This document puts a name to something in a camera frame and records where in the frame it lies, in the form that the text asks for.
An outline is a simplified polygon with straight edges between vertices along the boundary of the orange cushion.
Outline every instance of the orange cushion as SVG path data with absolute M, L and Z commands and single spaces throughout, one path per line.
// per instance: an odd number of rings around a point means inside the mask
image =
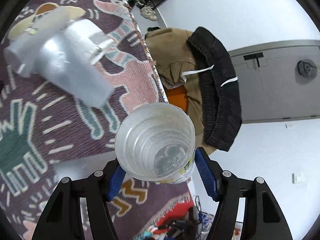
M 187 91 L 184 86 L 180 86 L 174 89 L 164 88 L 170 104 L 180 107 L 184 112 L 188 109 Z

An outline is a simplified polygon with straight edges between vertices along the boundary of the white drawstring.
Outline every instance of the white drawstring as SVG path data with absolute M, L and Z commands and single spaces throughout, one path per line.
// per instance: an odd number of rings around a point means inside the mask
M 201 70 L 191 70 L 191 71 L 182 72 L 182 73 L 181 73 L 181 78 L 182 78 L 183 81 L 186 83 L 186 82 L 187 82 L 186 76 L 192 75 L 192 74 L 201 73 L 201 72 L 204 72 L 204 71 L 207 71 L 207 70 L 211 70 L 211 69 L 213 69 L 213 67 L 214 67 L 214 65 L 212 65 L 211 67 L 208 67 L 208 68 L 201 69 Z M 224 86 L 225 84 L 228 84 L 228 83 L 230 83 L 230 82 L 234 82 L 234 81 L 237 81 L 237 80 L 238 80 L 238 77 L 230 78 L 230 79 L 228 79 L 226 82 L 223 82 L 223 84 L 221 85 L 221 87 Z
M 222 87 L 223 85 L 225 85 L 225 84 L 228 84 L 228 83 L 230 83 L 230 82 L 234 82 L 234 81 L 237 81 L 237 80 L 238 80 L 238 77 L 230 78 L 230 79 L 228 79 L 226 82 L 223 82 L 223 84 L 221 85 L 221 87 Z
M 201 73 L 207 70 L 211 70 L 213 68 L 214 65 L 212 65 L 211 67 L 205 68 L 205 69 L 200 69 L 200 70 L 191 70 L 191 71 L 185 71 L 181 73 L 181 78 L 183 79 L 184 82 L 187 82 L 187 78 L 185 76 L 187 75 L 192 75 L 192 74 L 197 74 L 197 73 Z

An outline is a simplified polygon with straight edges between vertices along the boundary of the white wall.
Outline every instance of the white wall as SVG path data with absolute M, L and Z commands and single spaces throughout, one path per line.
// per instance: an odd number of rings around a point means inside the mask
M 167 0 L 159 12 L 168 27 L 207 28 L 228 51 L 273 41 L 320 40 L 296 0 Z
M 293 240 L 301 240 L 320 214 L 320 119 L 243 124 L 230 151 L 216 151 L 210 158 L 239 178 L 263 177 L 286 217 Z M 306 174 L 306 184 L 292 183 L 297 171 Z M 206 195 L 197 171 L 192 179 L 192 195 L 198 194 L 202 209 L 215 214 L 217 204 Z M 238 221 L 243 221 L 243 216 L 241 199 Z

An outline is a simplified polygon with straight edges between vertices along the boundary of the black puffer jacket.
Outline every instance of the black puffer jacket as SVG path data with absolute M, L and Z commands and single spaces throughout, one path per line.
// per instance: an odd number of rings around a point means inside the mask
M 238 81 L 224 84 L 236 79 L 231 58 L 223 44 L 202 27 L 188 39 L 188 45 L 197 69 L 214 65 L 211 70 L 198 74 L 203 104 L 204 142 L 228 151 L 242 123 Z

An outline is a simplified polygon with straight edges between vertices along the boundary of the plastic cup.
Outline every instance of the plastic cup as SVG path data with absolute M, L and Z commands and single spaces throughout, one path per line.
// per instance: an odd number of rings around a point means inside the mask
M 143 105 L 122 122 L 115 140 L 121 167 L 136 179 L 180 183 L 194 170 L 195 128 L 168 103 Z

